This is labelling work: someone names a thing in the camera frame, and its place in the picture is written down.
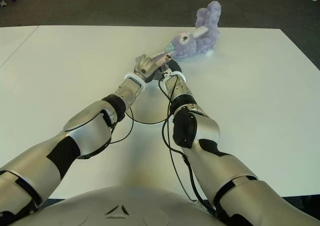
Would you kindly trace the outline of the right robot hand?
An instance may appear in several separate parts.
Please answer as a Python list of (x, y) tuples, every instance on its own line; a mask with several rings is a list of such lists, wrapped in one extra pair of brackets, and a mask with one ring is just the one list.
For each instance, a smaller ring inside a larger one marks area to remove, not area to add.
[(156, 59), (155, 64), (157, 66), (157, 70), (153, 77), (154, 80), (159, 81), (163, 79), (169, 72), (182, 72), (180, 65), (171, 57), (170, 54), (161, 55)]

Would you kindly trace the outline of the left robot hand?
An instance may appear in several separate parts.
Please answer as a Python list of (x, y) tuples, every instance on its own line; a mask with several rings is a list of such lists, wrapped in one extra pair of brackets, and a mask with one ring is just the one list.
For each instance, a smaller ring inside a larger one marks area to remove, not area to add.
[(157, 79), (164, 71), (165, 53), (138, 56), (135, 61), (133, 73), (141, 78), (145, 83)]

